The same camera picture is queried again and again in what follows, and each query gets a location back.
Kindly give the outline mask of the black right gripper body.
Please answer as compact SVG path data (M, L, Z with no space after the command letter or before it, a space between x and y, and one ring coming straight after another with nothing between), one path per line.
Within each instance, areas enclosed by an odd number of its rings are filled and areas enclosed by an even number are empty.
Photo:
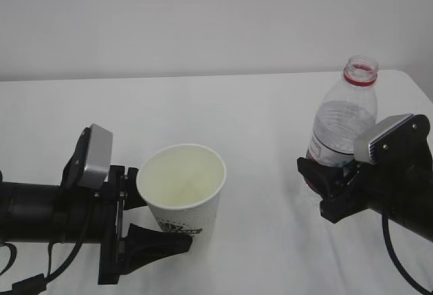
M430 121L414 114L385 138L377 164L355 163L344 172L343 194L320 202L321 216L332 223L371 209L398 224L428 224L432 218Z

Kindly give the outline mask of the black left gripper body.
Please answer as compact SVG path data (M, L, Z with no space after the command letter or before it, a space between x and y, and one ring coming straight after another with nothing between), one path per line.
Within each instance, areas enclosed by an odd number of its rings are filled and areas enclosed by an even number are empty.
M112 165L108 180L95 193L100 208L101 239L97 283L116 285L126 264L126 245L122 237L125 189L125 167Z

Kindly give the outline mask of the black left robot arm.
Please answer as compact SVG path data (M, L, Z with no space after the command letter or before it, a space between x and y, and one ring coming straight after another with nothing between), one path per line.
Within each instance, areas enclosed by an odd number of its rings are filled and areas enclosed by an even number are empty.
M2 181L1 245L10 251L7 269L17 257L18 242L74 245L55 271L13 283L8 294L44 292L71 265L83 244L100 245L99 285L115 285L122 275L188 252L192 238L187 234L130 224L127 235L122 235L123 212L146 206L137 190L137 173L137 168L113 165L99 190Z

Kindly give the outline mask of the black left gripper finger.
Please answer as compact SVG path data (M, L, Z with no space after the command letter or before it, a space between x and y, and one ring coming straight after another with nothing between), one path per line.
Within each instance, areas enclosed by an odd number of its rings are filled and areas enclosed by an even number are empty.
M137 187L138 172L138 168L130 167L124 176L124 210L147 206L147 202L141 197Z
M120 239L118 272L128 275L163 258L189 252L193 238L184 233L145 229L130 224L126 237Z

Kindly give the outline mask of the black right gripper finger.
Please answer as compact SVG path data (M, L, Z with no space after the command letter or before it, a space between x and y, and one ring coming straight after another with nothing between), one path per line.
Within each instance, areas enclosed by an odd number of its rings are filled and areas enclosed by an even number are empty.
M333 201L344 191L344 170L342 167L324 166L307 158L299 157L296 161L298 172L318 202Z

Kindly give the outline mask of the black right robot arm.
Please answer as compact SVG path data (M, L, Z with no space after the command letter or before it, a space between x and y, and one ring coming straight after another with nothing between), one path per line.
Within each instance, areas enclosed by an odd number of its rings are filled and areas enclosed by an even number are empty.
M367 209L432 239L430 121L423 114L389 116L359 135L348 168L297 159L298 172L321 197L321 216L337 223Z

